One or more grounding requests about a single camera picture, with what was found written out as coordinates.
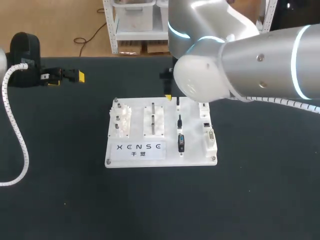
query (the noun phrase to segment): robotic arm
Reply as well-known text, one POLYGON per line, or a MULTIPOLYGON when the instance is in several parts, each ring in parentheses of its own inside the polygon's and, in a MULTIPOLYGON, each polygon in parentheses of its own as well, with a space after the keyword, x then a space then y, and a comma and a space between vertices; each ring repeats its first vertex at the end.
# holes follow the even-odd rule
POLYGON ((0 48, 0 83, 2 99, 6 114, 23 153, 24 165, 20 175, 11 181, 0 182, 0 187, 18 183, 27 173, 29 154, 24 138, 12 113, 8 86, 28 88, 35 86, 60 85, 60 81, 69 79, 71 82, 85 81, 85 75, 77 69, 42 68, 40 59, 40 43, 36 36, 24 32, 17 33, 10 44, 10 52, 0 48))
POLYGON ((259 34, 226 0, 171 0, 168 24, 174 79, 197 102, 320 97, 320 24, 259 34))
POLYGON ((78 69, 42 68, 39 39, 25 32, 14 35, 10 43, 10 52, 5 53, 0 48, 0 84, 7 70, 18 64, 28 64, 28 69, 14 72, 8 82, 9 86, 29 88, 60 85, 63 79, 74 83, 85 81, 84 74, 78 69))

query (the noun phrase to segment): white test board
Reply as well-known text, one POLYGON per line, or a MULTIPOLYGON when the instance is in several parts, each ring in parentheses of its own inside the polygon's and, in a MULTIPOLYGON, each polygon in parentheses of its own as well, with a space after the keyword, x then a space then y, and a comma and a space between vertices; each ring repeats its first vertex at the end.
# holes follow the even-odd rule
POLYGON ((216 141, 213 151, 210 151, 210 157, 206 157, 204 123, 209 123, 212 127, 210 113, 202 112, 200 117, 199 103, 188 97, 180 97, 179 100, 179 110, 177 110, 175 97, 172 101, 166 97, 119 98, 117 102, 113 101, 113 108, 120 103, 131 109, 130 130, 128 136, 116 136, 115 121, 110 119, 105 166, 107 168, 215 166, 217 164, 216 141), (152 103, 157 113, 161 114, 160 109, 163 109, 164 127, 158 126, 155 122, 157 136, 145 135, 151 132, 145 128, 151 121, 149 109, 152 103), (182 134, 185 139, 183 156, 178 151, 179 115, 181 115, 182 134))

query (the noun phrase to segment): metal shelf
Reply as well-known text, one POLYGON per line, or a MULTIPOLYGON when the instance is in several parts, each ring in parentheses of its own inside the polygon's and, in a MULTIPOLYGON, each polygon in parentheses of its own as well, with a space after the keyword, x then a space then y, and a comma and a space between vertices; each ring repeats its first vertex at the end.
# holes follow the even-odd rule
POLYGON ((168 32, 163 31, 160 9, 155 7, 153 9, 152 31, 121 31, 121 29, 117 27, 115 37, 118 41, 168 40, 168 32))

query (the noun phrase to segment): black mat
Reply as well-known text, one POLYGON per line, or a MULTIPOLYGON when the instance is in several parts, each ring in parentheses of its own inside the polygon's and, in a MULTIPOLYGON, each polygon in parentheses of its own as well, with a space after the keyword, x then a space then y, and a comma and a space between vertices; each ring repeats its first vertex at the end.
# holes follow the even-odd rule
MULTIPOLYGON (((162 96, 171 59, 43 62, 80 68, 86 84, 9 89, 30 167, 0 188, 0 239, 319 239, 320 115, 221 100, 210 105, 217 166, 106 169, 112 99, 162 96)), ((8 181, 23 158, 3 104, 0 125, 8 181)))

